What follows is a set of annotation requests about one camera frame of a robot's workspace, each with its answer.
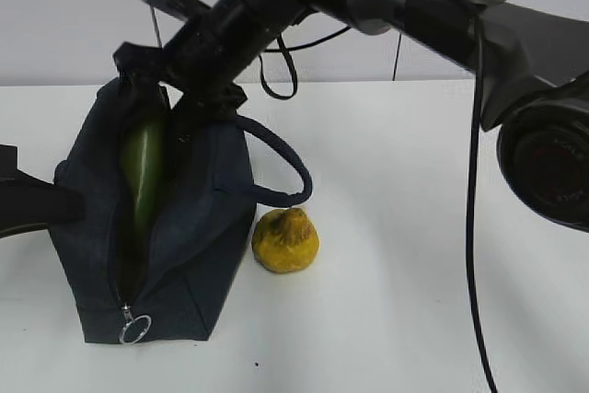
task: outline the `bag strap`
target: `bag strap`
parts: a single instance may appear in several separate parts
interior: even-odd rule
[[[246,133],[261,140],[267,146],[271,147],[276,154],[282,157],[290,166],[296,170],[303,180],[303,191],[299,193],[285,193],[273,191],[268,188],[250,183],[223,183],[219,189],[232,191],[246,195],[260,204],[270,207],[288,208],[306,202],[313,193],[313,180],[311,174],[303,164],[303,160],[282,138],[273,133],[271,130],[258,123],[255,120],[236,115],[233,118],[236,126]]]

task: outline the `yellow pear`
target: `yellow pear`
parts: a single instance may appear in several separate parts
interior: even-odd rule
[[[317,256],[319,236],[302,209],[275,209],[258,221],[251,245],[256,260],[269,271],[297,272]]]

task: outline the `navy fabric bag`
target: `navy fabric bag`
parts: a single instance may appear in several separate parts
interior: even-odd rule
[[[253,120],[235,114],[203,126],[191,142],[173,197],[153,225],[138,296],[122,300],[114,266],[130,198],[119,167],[119,140],[136,103],[125,103],[120,88],[114,80],[98,92],[69,157],[55,173],[56,184],[81,193],[86,202],[83,221],[50,228],[86,342],[207,340],[245,251],[257,203],[290,207],[306,201],[310,175],[288,144]],[[244,132],[296,169],[304,183],[301,193],[254,184]]]

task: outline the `black cable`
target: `black cable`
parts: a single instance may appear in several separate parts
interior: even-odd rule
[[[298,92],[298,73],[296,72],[295,61],[293,60],[293,56],[292,56],[291,52],[302,51],[302,50],[307,50],[309,48],[313,48],[315,46],[320,45],[321,43],[325,43],[326,41],[329,41],[329,40],[335,39],[336,37],[339,37],[341,34],[348,32],[350,29],[352,29],[352,28],[345,27],[343,29],[340,29],[337,32],[334,32],[333,34],[329,34],[328,36],[326,36],[322,39],[315,40],[310,43],[306,43],[304,45],[294,46],[292,48],[286,48],[286,45],[284,44],[283,36],[282,35],[279,36],[278,39],[276,39],[276,41],[278,42],[278,49],[277,50],[266,50],[265,52],[270,53],[270,54],[279,53],[279,54],[283,55],[284,61],[286,62],[286,66],[288,67],[288,72],[291,75],[291,81],[293,83],[293,93],[288,96],[283,96],[283,95],[278,94],[277,92],[272,90],[272,88],[270,87],[270,85],[268,85],[268,82],[266,81],[266,76],[264,74],[264,59],[260,55],[259,58],[260,58],[261,87],[264,89],[266,94],[268,94],[272,98],[277,98],[279,100],[288,100],[290,98],[293,98],[296,95],[296,93]]]
[[[477,46],[477,65],[475,67],[476,85],[475,96],[472,107],[472,123],[470,127],[470,150],[468,158],[468,192],[467,192],[467,219],[466,219],[466,265],[468,300],[470,303],[470,314],[472,324],[479,348],[479,356],[487,384],[491,393],[497,393],[497,386],[493,379],[489,356],[485,346],[485,339],[480,324],[479,299],[477,296],[477,280],[475,277],[475,208],[477,200],[477,178],[479,170],[479,136],[482,113],[482,102],[485,81],[485,28],[479,17],[477,7],[468,0],[456,0],[473,17],[475,43]]]
[[[326,37],[324,37],[322,39],[315,40],[315,41],[312,41],[310,43],[306,43],[304,45],[294,46],[293,48],[286,48],[286,50],[288,52],[296,52],[296,51],[308,50],[309,48],[313,48],[315,46],[318,46],[321,43],[325,43],[326,41],[333,40],[336,37],[339,37],[341,34],[344,34],[344,33],[348,32],[350,29],[352,29],[352,28],[345,27],[345,28],[340,29],[337,32],[334,32],[333,34],[329,34],[328,36],[326,36]],[[277,50],[266,50],[264,52],[266,52],[268,54],[282,53],[282,51],[280,49],[277,49]]]
[[[395,65],[393,67],[393,82],[397,81],[397,70],[398,70],[398,61],[401,55],[401,43],[403,42],[403,33],[398,33],[398,40],[397,40],[397,55],[395,56]]]
[[[289,100],[293,98],[296,93],[298,92],[298,73],[296,72],[295,61],[293,60],[293,56],[291,55],[288,48],[286,48],[286,44],[284,43],[283,36],[278,36],[276,39],[278,42],[278,52],[283,55],[284,61],[286,62],[286,66],[288,67],[288,72],[291,75],[291,81],[293,83],[293,93],[289,96],[283,96],[278,94],[277,92],[273,91],[268,82],[266,81],[266,76],[264,75],[264,59],[260,56],[260,83],[261,87],[264,89],[266,94],[268,94],[272,98],[277,98],[279,100]]]

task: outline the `metal zipper ring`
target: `metal zipper ring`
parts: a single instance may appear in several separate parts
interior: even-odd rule
[[[127,341],[125,339],[125,335],[129,331],[131,326],[133,326],[134,324],[136,324],[137,322],[139,322],[141,320],[146,321],[145,328],[141,331],[141,333],[139,333],[139,335],[137,335],[137,338],[135,338],[133,341]],[[152,324],[152,319],[149,315],[142,315],[137,318],[132,318],[122,328],[121,334],[119,335],[119,342],[123,345],[136,344],[137,342],[139,342],[140,340],[142,340],[145,337],[145,335],[147,334],[149,329],[151,329],[151,324]]]

